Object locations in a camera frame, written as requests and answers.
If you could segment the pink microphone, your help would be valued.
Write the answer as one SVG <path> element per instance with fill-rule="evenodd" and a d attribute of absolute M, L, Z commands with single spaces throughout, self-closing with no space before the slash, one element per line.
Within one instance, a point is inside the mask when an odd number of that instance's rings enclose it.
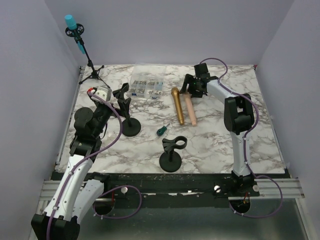
<path fill-rule="evenodd" d="M 195 115 L 195 111 L 194 111 L 194 107 L 192 104 L 192 100 L 191 100 L 191 95 L 186 92 L 183 94 L 185 103 L 186 103 L 186 107 L 187 107 L 187 111 L 188 111 L 188 116 L 191 122 L 192 126 L 196 126 L 197 125 L 197 119 L 196 119 L 196 115 Z"/>

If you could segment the gold microphone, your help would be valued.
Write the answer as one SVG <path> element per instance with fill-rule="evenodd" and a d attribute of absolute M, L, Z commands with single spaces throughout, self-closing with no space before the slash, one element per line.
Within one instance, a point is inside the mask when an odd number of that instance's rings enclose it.
<path fill-rule="evenodd" d="M 173 87 L 171 89 L 171 95 L 173 97 L 174 105 L 175 105 L 175 110 L 177 114 L 177 119 L 180 125 L 185 124 L 184 120 L 184 115 L 183 115 L 183 110 L 182 110 L 182 105 L 180 101 L 180 91 L 177 87 Z"/>

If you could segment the black round-base mic stand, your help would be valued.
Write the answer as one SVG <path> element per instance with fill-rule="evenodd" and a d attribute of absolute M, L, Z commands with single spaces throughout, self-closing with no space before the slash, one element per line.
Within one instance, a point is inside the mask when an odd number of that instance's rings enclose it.
<path fill-rule="evenodd" d="M 174 139 L 162 139 L 164 152 L 159 158 L 159 165 L 167 173 L 178 171 L 182 165 L 182 158 L 175 150 L 183 150 L 188 140 L 185 136 L 177 136 Z"/>

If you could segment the black tripod mic stand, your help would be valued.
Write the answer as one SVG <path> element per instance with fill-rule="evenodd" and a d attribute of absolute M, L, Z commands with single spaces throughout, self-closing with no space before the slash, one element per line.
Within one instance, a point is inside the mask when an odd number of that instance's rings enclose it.
<path fill-rule="evenodd" d="M 106 86 L 109 86 L 109 85 L 100 77 L 100 71 L 101 71 L 105 66 L 102 65 L 100 68 L 95 69 L 94 64 L 93 64 L 93 62 L 92 62 L 92 60 L 91 60 L 91 58 L 90 58 L 90 56 L 89 56 L 89 54 L 88 54 L 88 52 L 87 52 L 87 50 L 86 50 L 85 43 L 84 43 L 84 50 L 85 50 L 85 56 L 86 56 L 86 58 L 87 58 L 87 66 L 88 66 L 89 68 L 91 68 L 91 74 L 90 74 L 88 77 L 86 77 L 86 78 L 84 78 L 83 80 L 81 80 L 81 81 L 79 82 L 79 84 L 82 85 L 86 80 L 88 80 L 88 79 L 94 79 L 94 80 L 102 81 Z"/>

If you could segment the blue microphone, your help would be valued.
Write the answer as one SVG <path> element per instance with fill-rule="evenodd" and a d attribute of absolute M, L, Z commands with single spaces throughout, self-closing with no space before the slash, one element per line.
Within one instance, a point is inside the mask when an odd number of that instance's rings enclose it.
<path fill-rule="evenodd" d="M 77 23 L 75 18 L 67 14 L 64 16 L 65 23 L 67 25 L 67 28 L 65 29 L 65 34 L 68 37 L 71 37 L 75 40 L 78 48 L 80 49 L 82 54 L 85 54 L 85 48 L 84 48 L 84 41 L 81 38 L 81 35 L 84 32 L 84 27 L 80 23 Z"/>

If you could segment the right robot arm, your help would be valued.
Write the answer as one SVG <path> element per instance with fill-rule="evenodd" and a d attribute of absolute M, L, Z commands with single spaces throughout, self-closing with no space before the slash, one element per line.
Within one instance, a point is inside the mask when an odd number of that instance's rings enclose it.
<path fill-rule="evenodd" d="M 198 78 L 186 74 L 180 90 L 192 98 L 210 94 L 224 105 L 223 121 L 229 131 L 233 149 L 232 173 L 237 177 L 251 175 L 250 131 L 255 126 L 253 103 L 248 94 L 237 93 L 224 86 L 218 78 Z"/>

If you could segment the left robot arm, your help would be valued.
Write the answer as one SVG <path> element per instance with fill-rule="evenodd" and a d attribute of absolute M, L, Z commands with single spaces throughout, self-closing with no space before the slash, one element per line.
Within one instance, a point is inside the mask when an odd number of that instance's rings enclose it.
<path fill-rule="evenodd" d="M 110 194 L 111 185 L 102 176 L 83 181 L 97 155 L 104 151 L 100 134 L 107 128 L 111 116 L 128 117 L 130 98 L 124 98 L 129 84 L 118 90 L 107 86 L 90 88 L 89 98 L 95 110 L 81 107 L 74 114 L 74 139 L 63 177 L 51 201 L 42 214 L 35 214 L 31 226 L 39 240 L 76 240 L 80 224 L 98 197 Z"/>

